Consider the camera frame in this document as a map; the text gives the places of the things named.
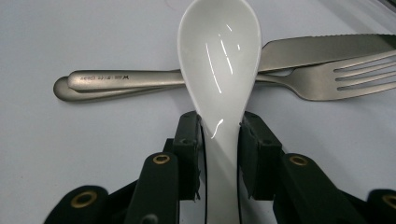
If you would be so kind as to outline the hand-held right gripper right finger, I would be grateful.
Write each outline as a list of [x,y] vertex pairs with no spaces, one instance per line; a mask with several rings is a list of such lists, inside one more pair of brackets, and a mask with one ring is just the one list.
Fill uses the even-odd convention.
[[283,155],[282,144],[262,118],[246,112],[239,132],[238,163],[249,198],[274,198]]

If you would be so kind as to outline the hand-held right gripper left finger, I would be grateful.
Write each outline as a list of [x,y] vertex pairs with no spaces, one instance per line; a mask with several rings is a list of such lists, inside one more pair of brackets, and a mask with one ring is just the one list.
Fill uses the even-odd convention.
[[199,195],[201,148],[200,117],[195,111],[185,113],[179,118],[173,140],[173,153],[178,159],[180,200],[194,200]]

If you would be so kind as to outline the white ceramic spoon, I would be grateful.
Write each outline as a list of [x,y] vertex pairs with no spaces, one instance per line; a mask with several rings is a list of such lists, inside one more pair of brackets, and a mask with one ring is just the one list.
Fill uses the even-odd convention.
[[241,224],[237,146],[262,52],[246,0],[194,0],[177,35],[179,65],[205,141],[205,223]]

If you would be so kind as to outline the steel fork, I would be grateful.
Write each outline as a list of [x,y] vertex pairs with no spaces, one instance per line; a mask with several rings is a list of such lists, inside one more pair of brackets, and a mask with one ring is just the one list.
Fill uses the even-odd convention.
[[[334,101],[396,89],[396,49],[338,62],[296,68],[286,76],[258,74],[258,83],[290,89],[300,98]],[[183,87],[180,71],[76,71],[66,86],[80,92],[80,100],[90,93],[104,98],[145,90]]]

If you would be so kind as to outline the steel table knife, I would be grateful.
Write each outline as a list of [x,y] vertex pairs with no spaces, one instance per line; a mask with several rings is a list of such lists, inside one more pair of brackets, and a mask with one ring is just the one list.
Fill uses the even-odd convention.
[[[396,49],[396,35],[326,35],[304,36],[270,41],[262,48],[258,74],[272,75],[276,71],[338,62],[374,55]],[[99,98],[93,93],[80,100],[80,92],[66,86],[67,77],[59,78],[53,86],[55,96],[66,102],[95,101],[124,95],[138,95],[155,90],[124,93]]]

